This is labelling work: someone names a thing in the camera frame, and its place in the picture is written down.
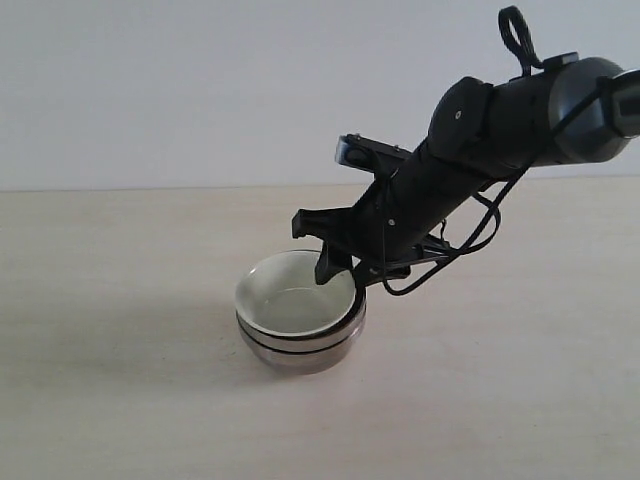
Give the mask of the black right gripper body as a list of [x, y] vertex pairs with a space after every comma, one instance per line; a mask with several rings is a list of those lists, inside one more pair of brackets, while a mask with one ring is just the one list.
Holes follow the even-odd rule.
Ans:
[[376, 180], [351, 207], [349, 247], [374, 263], [398, 261], [489, 181], [473, 166], [496, 87], [464, 77], [433, 112], [427, 137], [390, 175]]

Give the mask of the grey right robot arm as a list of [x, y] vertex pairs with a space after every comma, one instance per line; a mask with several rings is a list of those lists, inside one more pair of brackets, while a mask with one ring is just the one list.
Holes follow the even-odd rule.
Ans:
[[321, 285], [344, 271], [368, 286], [421, 263], [441, 270], [484, 248], [486, 226], [501, 221], [499, 200], [486, 200], [462, 245], [435, 236], [466, 200], [484, 201], [494, 184], [509, 191], [533, 168], [609, 161], [638, 134], [639, 74], [603, 58], [560, 56], [501, 85], [465, 77], [443, 95], [414, 150], [342, 136], [336, 161], [372, 173], [373, 183], [350, 207], [298, 211], [292, 234], [322, 241]]

